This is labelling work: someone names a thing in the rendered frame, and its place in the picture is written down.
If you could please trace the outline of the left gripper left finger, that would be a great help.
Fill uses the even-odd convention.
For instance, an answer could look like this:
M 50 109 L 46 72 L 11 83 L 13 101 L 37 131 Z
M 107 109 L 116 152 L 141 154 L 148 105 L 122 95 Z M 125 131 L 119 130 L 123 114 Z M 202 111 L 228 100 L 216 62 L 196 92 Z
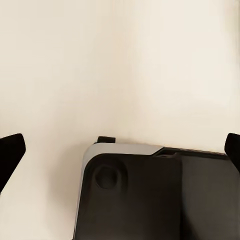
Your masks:
M 0 138 L 0 193 L 26 153 L 22 133 Z

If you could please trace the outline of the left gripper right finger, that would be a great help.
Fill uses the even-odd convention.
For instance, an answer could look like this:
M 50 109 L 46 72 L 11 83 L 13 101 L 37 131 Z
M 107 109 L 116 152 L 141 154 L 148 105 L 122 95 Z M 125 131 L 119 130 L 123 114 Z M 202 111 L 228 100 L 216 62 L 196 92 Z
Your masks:
M 227 135 L 224 151 L 229 156 L 237 170 L 240 172 L 240 135 L 229 133 Z

